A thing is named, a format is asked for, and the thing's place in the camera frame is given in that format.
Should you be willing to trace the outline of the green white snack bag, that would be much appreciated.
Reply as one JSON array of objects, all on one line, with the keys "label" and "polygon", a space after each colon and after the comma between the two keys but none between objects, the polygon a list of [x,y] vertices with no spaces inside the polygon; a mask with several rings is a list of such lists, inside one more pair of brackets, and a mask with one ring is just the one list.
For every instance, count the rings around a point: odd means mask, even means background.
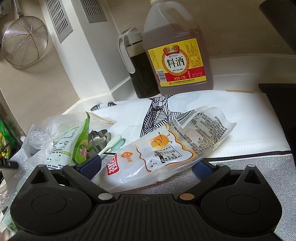
[{"label": "green white snack bag", "polygon": [[87,159],[89,113],[86,119],[76,127],[69,129],[53,142],[53,149],[46,157],[45,165],[50,170],[62,169],[68,164],[82,164]]}]

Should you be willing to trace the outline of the white geometric print cloth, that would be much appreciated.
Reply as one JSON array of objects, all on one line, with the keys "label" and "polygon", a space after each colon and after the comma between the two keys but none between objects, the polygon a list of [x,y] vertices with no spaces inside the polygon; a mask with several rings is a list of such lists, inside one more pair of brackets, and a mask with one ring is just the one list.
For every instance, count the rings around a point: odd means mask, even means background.
[{"label": "white geometric print cloth", "polygon": [[91,111],[116,121],[109,131],[122,135],[129,144],[180,114],[202,106],[217,107],[229,122],[236,123],[234,130],[210,158],[291,153],[280,121],[263,93],[195,91],[102,103],[93,106]]}]

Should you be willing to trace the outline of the mint green toothbrush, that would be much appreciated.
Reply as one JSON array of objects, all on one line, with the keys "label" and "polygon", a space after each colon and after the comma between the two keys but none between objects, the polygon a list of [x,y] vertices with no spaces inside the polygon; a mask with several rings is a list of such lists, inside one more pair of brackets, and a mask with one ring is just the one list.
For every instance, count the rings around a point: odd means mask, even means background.
[{"label": "mint green toothbrush", "polygon": [[101,157],[109,149],[115,152],[116,150],[119,150],[124,143],[125,141],[121,135],[115,135],[97,155]]}]

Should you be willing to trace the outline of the dark soy sauce dispenser bottle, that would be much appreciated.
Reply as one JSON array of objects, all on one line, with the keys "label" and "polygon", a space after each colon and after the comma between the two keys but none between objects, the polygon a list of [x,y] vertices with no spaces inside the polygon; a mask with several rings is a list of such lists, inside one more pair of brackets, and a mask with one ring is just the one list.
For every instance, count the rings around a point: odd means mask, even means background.
[{"label": "dark soy sauce dispenser bottle", "polygon": [[141,32],[132,27],[118,36],[118,50],[137,97],[149,98],[158,95],[159,89],[142,42]]}]

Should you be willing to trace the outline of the black stove top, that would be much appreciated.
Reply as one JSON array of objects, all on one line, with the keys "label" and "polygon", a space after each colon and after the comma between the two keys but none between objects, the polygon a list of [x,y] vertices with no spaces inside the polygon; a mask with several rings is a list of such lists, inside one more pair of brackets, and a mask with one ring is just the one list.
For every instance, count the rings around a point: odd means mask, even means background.
[{"label": "black stove top", "polygon": [[295,83],[259,83],[276,112],[291,151],[295,154],[296,85]]}]

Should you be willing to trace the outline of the cooking wine jug yellow label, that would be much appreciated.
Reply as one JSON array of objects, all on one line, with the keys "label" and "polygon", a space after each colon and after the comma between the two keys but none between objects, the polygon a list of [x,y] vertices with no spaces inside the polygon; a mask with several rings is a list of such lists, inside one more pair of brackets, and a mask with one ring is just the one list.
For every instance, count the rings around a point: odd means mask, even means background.
[{"label": "cooking wine jug yellow label", "polygon": [[180,3],[151,1],[143,47],[162,95],[213,88],[203,33]]}]

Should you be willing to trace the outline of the grey woven table mat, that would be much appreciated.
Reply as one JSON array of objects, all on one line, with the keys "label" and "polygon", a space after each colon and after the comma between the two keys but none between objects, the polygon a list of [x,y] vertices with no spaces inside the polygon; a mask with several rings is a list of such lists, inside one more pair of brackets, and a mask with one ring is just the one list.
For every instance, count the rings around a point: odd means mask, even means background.
[{"label": "grey woven table mat", "polygon": [[[212,165],[225,164],[232,170],[243,170],[249,164],[257,166],[282,207],[282,216],[275,234],[281,240],[295,240],[295,161],[291,151],[207,158],[206,161]],[[198,172],[197,165],[194,165],[162,182],[113,195],[119,197],[121,194],[173,194],[177,197],[201,182]]]}]

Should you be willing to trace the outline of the wall vent grille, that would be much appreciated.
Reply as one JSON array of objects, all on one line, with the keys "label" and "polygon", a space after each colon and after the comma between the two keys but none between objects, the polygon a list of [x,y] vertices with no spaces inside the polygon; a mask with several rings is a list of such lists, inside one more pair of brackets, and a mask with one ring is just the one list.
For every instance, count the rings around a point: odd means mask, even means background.
[{"label": "wall vent grille", "polygon": [[45,0],[45,3],[58,40],[62,43],[73,32],[63,2],[62,0]]}]

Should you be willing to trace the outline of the clear plastic bag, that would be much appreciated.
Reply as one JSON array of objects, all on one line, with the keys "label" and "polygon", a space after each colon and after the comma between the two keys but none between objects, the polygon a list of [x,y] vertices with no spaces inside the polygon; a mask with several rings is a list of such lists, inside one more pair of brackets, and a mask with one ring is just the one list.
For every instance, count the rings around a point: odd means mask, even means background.
[{"label": "clear plastic bag", "polygon": [[[45,119],[40,126],[31,126],[21,149],[13,155],[12,160],[18,162],[15,171],[3,169],[6,184],[1,187],[1,231],[6,228],[13,233],[16,226],[10,216],[11,204],[20,188],[27,180],[33,169],[39,164],[45,164],[46,157],[53,149],[53,142],[69,129],[79,126],[85,119],[87,112],[53,116]],[[110,118],[103,118],[94,113],[89,113],[91,130],[100,131],[108,129],[116,123]],[[92,141],[88,138],[87,156]]]}]

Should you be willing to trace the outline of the white orange snack bag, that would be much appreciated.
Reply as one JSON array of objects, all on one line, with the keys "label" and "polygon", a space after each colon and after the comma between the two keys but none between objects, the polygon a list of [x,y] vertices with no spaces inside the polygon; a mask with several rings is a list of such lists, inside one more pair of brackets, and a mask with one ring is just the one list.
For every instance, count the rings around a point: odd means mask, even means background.
[{"label": "white orange snack bag", "polygon": [[122,147],[94,183],[116,193],[161,182],[207,157],[235,127],[219,108],[190,110]]}]

